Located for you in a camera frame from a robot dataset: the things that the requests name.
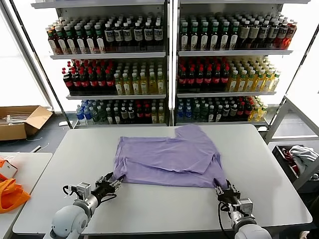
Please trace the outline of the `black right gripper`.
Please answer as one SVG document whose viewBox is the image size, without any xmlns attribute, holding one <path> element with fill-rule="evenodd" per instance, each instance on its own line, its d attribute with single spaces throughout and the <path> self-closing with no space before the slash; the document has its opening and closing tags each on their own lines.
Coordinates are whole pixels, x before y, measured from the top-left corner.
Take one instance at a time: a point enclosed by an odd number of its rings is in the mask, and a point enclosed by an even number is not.
<svg viewBox="0 0 319 239">
<path fill-rule="evenodd" d="M 238 200 L 240 199 L 240 192 L 236 191 L 236 188 L 233 184 L 230 183 L 228 179 L 226 179 L 225 187 L 223 187 L 223 185 L 221 185 L 219 181 L 214 181 L 214 185 L 218 201 L 225 204 L 238 204 Z"/>
</svg>

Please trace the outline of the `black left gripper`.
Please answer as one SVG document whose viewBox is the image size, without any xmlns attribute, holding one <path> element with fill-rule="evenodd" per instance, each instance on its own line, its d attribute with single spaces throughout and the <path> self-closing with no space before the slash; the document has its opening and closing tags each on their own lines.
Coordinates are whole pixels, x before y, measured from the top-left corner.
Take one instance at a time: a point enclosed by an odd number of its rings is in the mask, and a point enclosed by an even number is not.
<svg viewBox="0 0 319 239">
<path fill-rule="evenodd" d="M 95 183 L 96 187 L 93 190 L 93 195 L 97 199 L 103 199 L 108 196 L 115 198 L 117 196 L 115 191 L 121 187 L 124 178 L 124 175 L 116 178 L 113 172 L 110 172 L 105 176 L 101 176 Z"/>
</svg>

